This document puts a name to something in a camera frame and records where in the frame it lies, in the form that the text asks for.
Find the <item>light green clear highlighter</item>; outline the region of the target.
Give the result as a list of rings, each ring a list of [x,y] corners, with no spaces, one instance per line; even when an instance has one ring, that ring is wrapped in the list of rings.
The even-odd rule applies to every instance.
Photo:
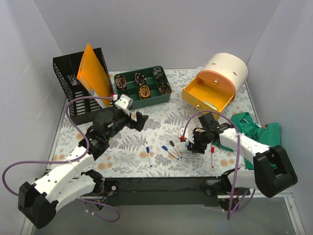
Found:
[[[206,105],[210,106],[211,108],[213,108],[213,109],[215,109],[215,110],[218,110],[218,108],[217,108],[215,105],[213,105],[212,103],[210,103],[210,102],[208,102],[208,101],[204,101],[204,103],[205,103]]]

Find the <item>cream cylindrical drawer box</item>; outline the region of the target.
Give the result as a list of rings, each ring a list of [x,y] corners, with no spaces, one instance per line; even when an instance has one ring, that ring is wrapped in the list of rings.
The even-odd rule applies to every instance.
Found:
[[[213,110],[222,113],[245,83],[248,68],[245,62],[229,53],[217,53],[182,90],[181,97],[200,111]],[[218,110],[206,105],[208,101]]]

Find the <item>orange plastic folder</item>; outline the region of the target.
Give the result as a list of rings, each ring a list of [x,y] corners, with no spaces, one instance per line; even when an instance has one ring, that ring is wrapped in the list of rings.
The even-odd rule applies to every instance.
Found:
[[[87,44],[83,53],[77,79],[91,96],[111,97],[110,76],[106,74],[93,48]]]

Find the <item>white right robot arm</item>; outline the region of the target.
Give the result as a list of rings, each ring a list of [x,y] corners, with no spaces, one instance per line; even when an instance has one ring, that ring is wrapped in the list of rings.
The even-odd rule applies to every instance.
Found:
[[[272,198],[296,185],[298,177],[286,150],[280,146],[259,143],[241,134],[234,123],[220,124],[211,112],[199,117],[201,130],[184,128],[181,141],[187,141],[187,149],[193,153],[205,153],[208,144],[219,143],[235,150],[253,165],[253,169],[235,167],[221,175],[212,188],[226,194],[234,194],[239,188],[256,189],[264,196]]]

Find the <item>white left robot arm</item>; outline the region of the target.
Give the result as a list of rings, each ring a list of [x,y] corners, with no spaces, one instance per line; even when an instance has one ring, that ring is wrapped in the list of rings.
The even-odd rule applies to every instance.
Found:
[[[83,139],[60,164],[34,183],[23,183],[19,188],[18,209],[33,225],[41,229],[49,224],[57,211],[76,198],[91,193],[100,195],[104,190],[103,176],[83,169],[94,163],[108,148],[109,141],[124,127],[141,131],[148,116],[136,113],[136,119],[116,108],[101,111]]]

